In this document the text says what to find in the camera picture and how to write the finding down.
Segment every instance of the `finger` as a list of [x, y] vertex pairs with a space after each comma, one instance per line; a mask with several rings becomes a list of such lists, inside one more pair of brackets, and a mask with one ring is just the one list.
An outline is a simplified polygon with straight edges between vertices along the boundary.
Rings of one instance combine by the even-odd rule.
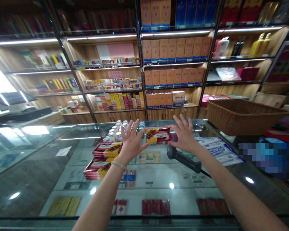
[[133, 124], [133, 121], [131, 120], [127, 126], [127, 129], [126, 129], [126, 137], [130, 137], [131, 136], [131, 127], [132, 127], [132, 124]]
[[137, 137], [138, 137], [139, 139], [141, 139], [142, 136], [143, 136], [143, 134], [146, 132], [146, 130], [147, 130], [147, 128], [141, 129], [141, 130], [138, 132]]
[[184, 130], [184, 126], [183, 126], [182, 122], [175, 115], [173, 115], [173, 118], [177, 122], [177, 125], [178, 125], [179, 129], [181, 131], [183, 131]]
[[179, 147], [179, 146], [178, 146], [178, 142], [168, 141], [168, 143], [169, 143], [171, 146], [175, 147], [175, 148], [178, 148], [178, 147]]
[[145, 143], [145, 144], [141, 145], [141, 146], [140, 146], [140, 150], [141, 150], [140, 152], [142, 152], [143, 150], [145, 150], [149, 145], [150, 145], [149, 143]]
[[190, 134], [192, 134], [193, 133], [193, 123], [192, 123], [192, 120], [190, 118], [188, 119], [188, 124], [189, 124], [188, 131], [190, 132]]
[[138, 124], [139, 124], [139, 119], [136, 120], [136, 122], [134, 123], [134, 126], [132, 128], [132, 135], [136, 135], [136, 130], [138, 128]]
[[182, 123], [183, 123], [185, 130], [188, 131], [188, 124], [187, 124], [187, 122], [184, 119], [184, 116], [182, 114], [180, 114], [180, 119], [182, 120]]
[[176, 134], [178, 135], [178, 134], [180, 134], [180, 129], [178, 128], [178, 126], [176, 126], [176, 125], [169, 125], [168, 126], [169, 128], [172, 128], [175, 132], [176, 132]]
[[121, 136], [122, 136], [122, 139], [125, 140], [126, 135], [125, 135], [124, 127], [123, 127], [123, 126], [121, 126]]

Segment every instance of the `wooden cabinet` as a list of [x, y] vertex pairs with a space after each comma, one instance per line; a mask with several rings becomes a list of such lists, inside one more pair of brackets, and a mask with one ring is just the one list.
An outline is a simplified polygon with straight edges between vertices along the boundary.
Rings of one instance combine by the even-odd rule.
[[63, 115], [67, 124], [92, 124], [93, 118], [90, 114], [82, 115]]
[[172, 120], [173, 115], [179, 117], [181, 113], [186, 119], [195, 119], [197, 114], [197, 107], [148, 110], [148, 120]]
[[127, 112], [111, 112], [111, 113], [95, 113], [95, 119], [98, 123], [116, 122], [117, 120], [133, 120], [145, 121], [145, 111], [127, 111]]

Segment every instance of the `pink sign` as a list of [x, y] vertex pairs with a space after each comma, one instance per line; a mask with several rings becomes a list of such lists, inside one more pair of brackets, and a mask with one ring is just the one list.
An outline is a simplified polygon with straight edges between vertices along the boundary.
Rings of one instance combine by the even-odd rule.
[[122, 78], [122, 71], [114, 71], [114, 72], [108, 72], [108, 76], [110, 79], [121, 79]]

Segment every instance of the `yellow bottle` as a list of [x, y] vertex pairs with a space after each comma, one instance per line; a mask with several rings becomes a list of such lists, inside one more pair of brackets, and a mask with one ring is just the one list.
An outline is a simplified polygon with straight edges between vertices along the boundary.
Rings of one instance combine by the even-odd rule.
[[269, 39], [271, 33], [268, 33], [266, 36], [266, 39], [263, 41], [263, 45], [261, 47], [261, 50], [259, 50], [259, 55], [264, 55], [268, 53], [268, 47], [270, 45], [271, 40]]
[[249, 58], [254, 58], [254, 57], [257, 57], [259, 56], [259, 50], [262, 49], [262, 45], [263, 45], [263, 42], [264, 42], [264, 33], [261, 34], [259, 36], [259, 39], [253, 43], [253, 46], [251, 47], [251, 50], [250, 50], [250, 56]]

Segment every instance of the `hand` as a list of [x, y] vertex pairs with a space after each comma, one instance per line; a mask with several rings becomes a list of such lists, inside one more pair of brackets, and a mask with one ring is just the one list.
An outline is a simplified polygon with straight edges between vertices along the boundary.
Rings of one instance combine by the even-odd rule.
[[188, 119], [188, 125], [182, 114], [180, 114], [180, 119], [182, 122], [175, 115], [173, 118], [177, 122], [178, 126], [169, 125], [168, 127], [172, 128], [176, 132], [178, 136], [178, 142], [168, 141], [168, 143], [175, 148], [179, 148], [189, 153], [195, 154], [195, 150], [199, 148], [200, 145], [192, 134], [193, 124], [191, 119]]
[[133, 121], [131, 120], [126, 129], [126, 134], [124, 134], [124, 128], [121, 127], [123, 146], [120, 154], [115, 158], [115, 161], [123, 164], [124, 166], [128, 165], [132, 159], [134, 159], [140, 152], [149, 146], [148, 143], [140, 145], [141, 138], [147, 129], [144, 128], [140, 130], [140, 132], [136, 135], [138, 123], [139, 119], [136, 120], [133, 129], [131, 130], [133, 124]]

